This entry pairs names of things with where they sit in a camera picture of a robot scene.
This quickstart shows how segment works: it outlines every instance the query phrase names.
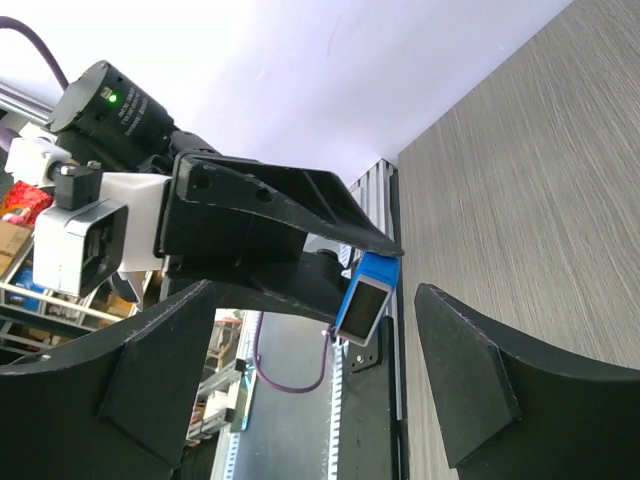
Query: screw hole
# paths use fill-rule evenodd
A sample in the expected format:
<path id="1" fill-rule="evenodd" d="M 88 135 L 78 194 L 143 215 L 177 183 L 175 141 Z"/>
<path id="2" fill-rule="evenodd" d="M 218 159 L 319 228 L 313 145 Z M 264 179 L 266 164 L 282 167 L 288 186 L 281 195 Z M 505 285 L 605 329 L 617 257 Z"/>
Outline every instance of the screw hole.
<path id="1" fill-rule="evenodd" d="M 208 190 L 211 186 L 211 182 L 207 177 L 198 177 L 196 178 L 195 183 L 193 184 L 194 188 L 198 190 Z"/>
<path id="2" fill-rule="evenodd" d="M 266 188 L 261 188 L 256 192 L 256 198 L 262 203 L 271 203 L 273 201 L 273 194 Z"/>

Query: black screen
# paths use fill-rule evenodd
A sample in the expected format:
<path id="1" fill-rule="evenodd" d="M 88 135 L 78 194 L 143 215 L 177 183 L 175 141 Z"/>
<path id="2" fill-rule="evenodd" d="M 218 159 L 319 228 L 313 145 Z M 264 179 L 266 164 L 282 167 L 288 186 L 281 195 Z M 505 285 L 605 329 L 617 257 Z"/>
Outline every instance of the black screen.
<path id="1" fill-rule="evenodd" d="M 354 338 L 366 340 L 386 298 L 385 290 L 358 282 L 339 329 Z"/>

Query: black cylinder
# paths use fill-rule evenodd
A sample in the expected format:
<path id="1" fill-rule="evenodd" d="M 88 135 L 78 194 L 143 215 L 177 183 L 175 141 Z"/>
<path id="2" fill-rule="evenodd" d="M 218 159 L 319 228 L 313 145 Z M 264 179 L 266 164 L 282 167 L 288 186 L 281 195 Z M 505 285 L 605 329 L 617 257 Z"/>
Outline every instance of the black cylinder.
<path id="1" fill-rule="evenodd" d="M 105 61 L 69 85 L 47 127 L 54 134 L 73 129 L 90 137 L 130 171 L 165 153 L 175 130 L 162 105 Z"/>

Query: red object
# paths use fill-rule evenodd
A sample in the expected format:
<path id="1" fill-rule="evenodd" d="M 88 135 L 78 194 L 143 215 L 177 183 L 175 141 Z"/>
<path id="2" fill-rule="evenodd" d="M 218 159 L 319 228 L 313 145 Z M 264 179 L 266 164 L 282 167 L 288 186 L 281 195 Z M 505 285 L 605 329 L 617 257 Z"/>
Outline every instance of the red object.
<path id="1" fill-rule="evenodd" d="M 3 216 L 12 214 L 25 219 L 24 225 L 33 226 L 43 210 L 53 204 L 53 197 L 37 187 L 22 181 L 16 182 L 7 192 L 2 202 Z"/>

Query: connector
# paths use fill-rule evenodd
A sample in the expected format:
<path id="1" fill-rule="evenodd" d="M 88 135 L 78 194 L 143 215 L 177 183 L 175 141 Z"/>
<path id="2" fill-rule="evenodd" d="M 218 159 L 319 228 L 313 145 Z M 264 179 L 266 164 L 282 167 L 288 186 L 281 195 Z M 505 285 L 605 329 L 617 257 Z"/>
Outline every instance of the connector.
<path id="1" fill-rule="evenodd" d="M 53 186 L 49 170 L 54 163 L 70 163 L 71 153 L 42 138 L 16 138 L 11 143 L 5 171 L 16 180 L 37 187 Z"/>

